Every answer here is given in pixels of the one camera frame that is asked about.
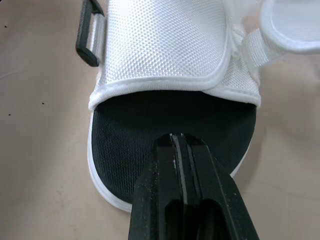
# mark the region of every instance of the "black plastic jaw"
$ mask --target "black plastic jaw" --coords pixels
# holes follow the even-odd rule
[[[159,138],[133,195],[129,240],[258,240],[240,192],[207,145]]]

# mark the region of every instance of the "black mesh sole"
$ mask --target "black mesh sole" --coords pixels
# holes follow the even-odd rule
[[[91,144],[106,188],[132,203],[134,185],[153,143],[167,133],[201,138],[231,173],[245,155],[256,106],[192,91],[144,91],[108,99],[93,113]]]

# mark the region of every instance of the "white sole edge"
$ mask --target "white sole edge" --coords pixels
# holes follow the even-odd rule
[[[94,113],[91,113],[91,117],[90,117],[90,126],[89,126],[89,134],[88,134],[88,141],[87,141],[87,160],[88,160],[88,167],[89,167],[89,172],[90,172],[90,176],[91,179],[93,181],[93,184],[95,186],[95,188],[97,189],[97,191],[101,194],[101,196],[108,202],[110,203],[112,206],[121,209],[123,211],[126,211],[128,213],[131,213],[132,210],[132,204],[127,203],[121,199],[119,199],[118,197],[116,197],[115,195],[113,195],[107,188],[106,186],[103,184],[103,182],[101,181],[96,167],[95,167],[95,163],[94,163],[94,159],[92,156],[92,143],[91,143],[91,133],[92,133],[92,122],[93,122],[93,117],[94,117]],[[244,156],[242,157],[241,161],[239,162],[239,164],[236,166],[236,168],[231,172],[230,176],[233,178],[235,176],[235,174],[237,173],[237,171],[239,170],[241,164],[243,163],[247,152],[250,148],[250,144],[244,154]]]

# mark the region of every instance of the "beige background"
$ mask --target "beige background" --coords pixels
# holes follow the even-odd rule
[[[1,240],[128,238],[129,214],[102,199],[88,172],[97,69],[75,53],[81,5],[0,2]],[[320,57],[288,55],[261,75],[262,107],[235,181],[261,240],[317,240]]]

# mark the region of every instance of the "white strap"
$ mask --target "white strap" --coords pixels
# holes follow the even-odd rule
[[[240,51],[250,72],[256,71],[285,53],[284,50],[263,37],[259,28],[243,39]]]

